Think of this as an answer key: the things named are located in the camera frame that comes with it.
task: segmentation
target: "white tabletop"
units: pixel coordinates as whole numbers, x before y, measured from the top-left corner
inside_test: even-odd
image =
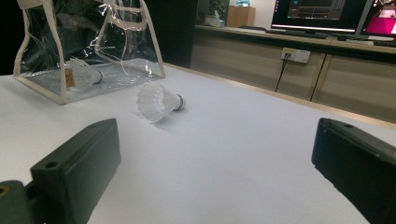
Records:
[[[171,66],[165,71],[158,82],[187,105],[156,124],[139,118],[137,86],[57,105],[0,77],[0,181],[27,184],[30,167],[56,147],[91,123],[116,118],[122,163],[91,224],[367,223],[311,162],[318,120],[347,122],[394,146],[396,131]]]

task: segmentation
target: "computer monitor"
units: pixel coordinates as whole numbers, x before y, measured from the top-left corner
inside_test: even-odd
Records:
[[[394,0],[371,0],[371,8],[365,19],[363,35],[396,38],[396,6]]]
[[[276,0],[272,29],[354,35],[367,0]]]

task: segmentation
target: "transparent zippered bag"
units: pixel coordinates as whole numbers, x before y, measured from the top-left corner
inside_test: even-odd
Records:
[[[165,77],[144,0],[17,0],[14,77],[60,105]]]

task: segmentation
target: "shuttlecock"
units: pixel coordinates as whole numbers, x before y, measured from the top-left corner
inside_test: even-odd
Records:
[[[137,94],[137,106],[140,116],[154,123],[179,110],[186,101],[178,94],[173,94],[158,82],[150,81],[143,84]]]
[[[66,64],[70,65],[73,71],[74,86],[69,87],[70,91],[85,91],[103,80],[103,74],[100,71],[80,59],[71,58]]]

